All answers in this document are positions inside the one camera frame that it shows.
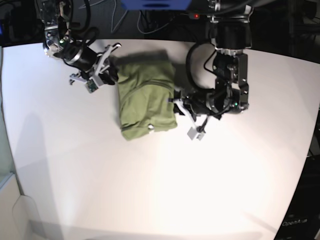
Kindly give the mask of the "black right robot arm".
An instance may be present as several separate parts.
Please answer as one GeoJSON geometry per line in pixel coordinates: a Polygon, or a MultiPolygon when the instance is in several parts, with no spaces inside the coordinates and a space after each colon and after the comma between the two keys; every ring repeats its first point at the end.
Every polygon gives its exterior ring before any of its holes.
{"type": "Polygon", "coordinates": [[[112,61],[112,54],[120,48],[120,43],[107,45],[96,52],[91,45],[97,40],[100,31],[91,27],[91,6],[84,1],[85,23],[77,28],[73,22],[74,2],[72,0],[41,1],[40,19],[44,25],[44,53],[61,60],[77,73],[69,76],[69,84],[82,83],[89,93],[105,85],[114,86],[118,82],[118,70],[112,61]]]}

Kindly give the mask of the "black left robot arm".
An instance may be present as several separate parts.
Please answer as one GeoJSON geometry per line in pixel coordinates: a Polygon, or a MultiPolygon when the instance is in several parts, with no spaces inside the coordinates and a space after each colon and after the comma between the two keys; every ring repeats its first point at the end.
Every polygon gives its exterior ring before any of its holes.
{"type": "Polygon", "coordinates": [[[191,139],[202,139],[206,122],[197,117],[220,119],[249,107],[248,56],[252,45],[250,16],[252,0],[211,0],[207,15],[209,37],[195,43],[185,59],[186,79],[191,91],[174,84],[175,68],[164,51],[139,52],[115,58],[119,80],[119,123],[122,136],[132,141],[152,132],[177,127],[176,115],[189,119],[191,139]],[[203,45],[214,47],[205,60],[215,78],[213,88],[201,87],[192,74],[192,56],[203,45]]]}

